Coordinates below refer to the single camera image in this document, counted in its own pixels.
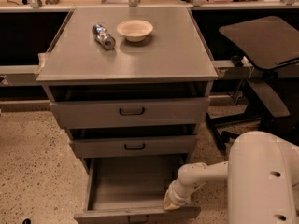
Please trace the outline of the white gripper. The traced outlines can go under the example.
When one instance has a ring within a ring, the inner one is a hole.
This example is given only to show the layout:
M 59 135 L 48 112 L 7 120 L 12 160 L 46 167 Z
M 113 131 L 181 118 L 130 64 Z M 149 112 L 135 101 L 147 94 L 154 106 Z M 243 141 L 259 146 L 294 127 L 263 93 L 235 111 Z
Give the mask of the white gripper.
M 173 181 L 164 195 L 164 209 L 177 210 L 190 202 L 195 187 L 184 186 L 180 181 Z

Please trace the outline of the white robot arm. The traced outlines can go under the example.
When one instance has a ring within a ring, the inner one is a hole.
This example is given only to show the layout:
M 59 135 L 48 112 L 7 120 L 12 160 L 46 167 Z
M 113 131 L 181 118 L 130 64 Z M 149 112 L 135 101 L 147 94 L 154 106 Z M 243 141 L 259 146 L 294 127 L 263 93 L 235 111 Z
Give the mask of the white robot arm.
M 298 224 L 293 187 L 299 147 L 273 134 L 247 132 L 235 139 L 225 162 L 184 164 L 164 196 L 176 210 L 208 181 L 227 182 L 229 224 Z

